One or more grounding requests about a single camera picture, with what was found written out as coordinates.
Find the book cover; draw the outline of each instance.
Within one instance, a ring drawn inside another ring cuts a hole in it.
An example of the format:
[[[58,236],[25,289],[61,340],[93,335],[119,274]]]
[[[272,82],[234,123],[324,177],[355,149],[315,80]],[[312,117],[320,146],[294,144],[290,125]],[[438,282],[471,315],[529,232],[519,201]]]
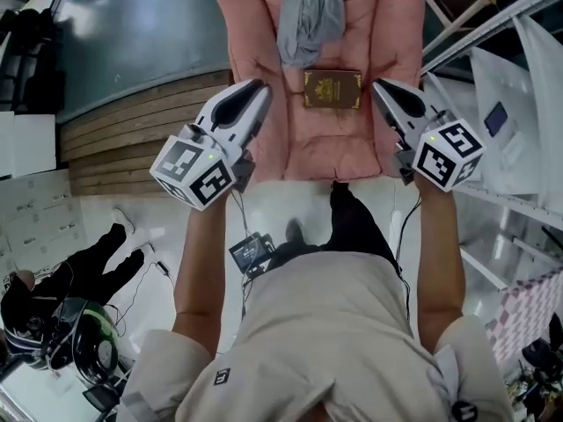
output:
[[[360,109],[362,74],[354,70],[310,69],[304,72],[305,107]]]

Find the chair cushion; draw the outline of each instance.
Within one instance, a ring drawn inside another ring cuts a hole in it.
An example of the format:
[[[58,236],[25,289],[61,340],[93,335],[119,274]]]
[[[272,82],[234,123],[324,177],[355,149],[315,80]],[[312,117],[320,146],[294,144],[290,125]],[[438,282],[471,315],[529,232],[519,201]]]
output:
[[[303,71],[282,67],[275,34],[283,0],[218,0],[229,33],[237,81],[259,77],[274,103],[250,150],[254,178],[348,181],[393,174],[396,135],[371,101],[369,84],[384,76],[418,85],[423,0],[345,0],[346,31],[325,44],[317,69],[362,72],[362,107],[310,109],[303,105]]]

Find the wooden platform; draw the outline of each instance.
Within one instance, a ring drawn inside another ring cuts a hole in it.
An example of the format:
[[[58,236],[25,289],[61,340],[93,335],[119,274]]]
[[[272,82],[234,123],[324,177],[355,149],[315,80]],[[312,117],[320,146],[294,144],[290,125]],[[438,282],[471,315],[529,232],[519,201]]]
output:
[[[163,84],[101,106],[61,129],[74,195],[161,193],[149,168],[211,97],[228,86],[229,71]]]

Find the checkered cloth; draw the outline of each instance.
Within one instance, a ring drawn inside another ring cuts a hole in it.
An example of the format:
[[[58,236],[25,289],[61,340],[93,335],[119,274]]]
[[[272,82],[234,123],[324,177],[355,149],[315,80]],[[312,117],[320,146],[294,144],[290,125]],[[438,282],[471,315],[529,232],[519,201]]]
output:
[[[563,273],[553,271],[505,291],[496,318],[485,326],[499,365],[542,336],[559,306],[562,284]]]

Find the gray floor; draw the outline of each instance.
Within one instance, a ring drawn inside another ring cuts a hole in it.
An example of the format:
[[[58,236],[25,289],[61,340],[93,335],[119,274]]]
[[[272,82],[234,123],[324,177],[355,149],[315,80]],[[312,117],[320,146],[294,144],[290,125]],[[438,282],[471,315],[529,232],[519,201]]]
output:
[[[64,122],[86,110],[185,76],[228,68],[216,0],[63,0]]]

